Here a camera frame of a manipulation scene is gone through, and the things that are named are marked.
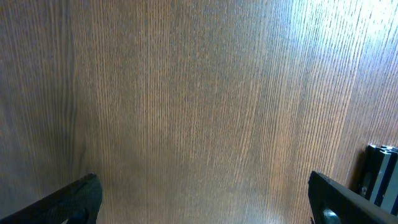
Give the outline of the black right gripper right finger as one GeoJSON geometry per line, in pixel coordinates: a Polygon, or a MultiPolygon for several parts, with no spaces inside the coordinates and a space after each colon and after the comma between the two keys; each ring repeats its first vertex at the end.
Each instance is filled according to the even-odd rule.
{"type": "Polygon", "coordinates": [[[397,224],[397,217],[319,172],[311,172],[308,199],[312,223],[397,224]]]}

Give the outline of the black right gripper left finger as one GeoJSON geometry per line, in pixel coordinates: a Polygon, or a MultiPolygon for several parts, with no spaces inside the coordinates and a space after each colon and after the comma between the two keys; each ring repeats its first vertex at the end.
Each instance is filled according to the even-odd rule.
{"type": "Polygon", "coordinates": [[[87,174],[28,207],[1,219],[1,224],[96,224],[102,199],[103,188],[98,176],[87,174]]]}

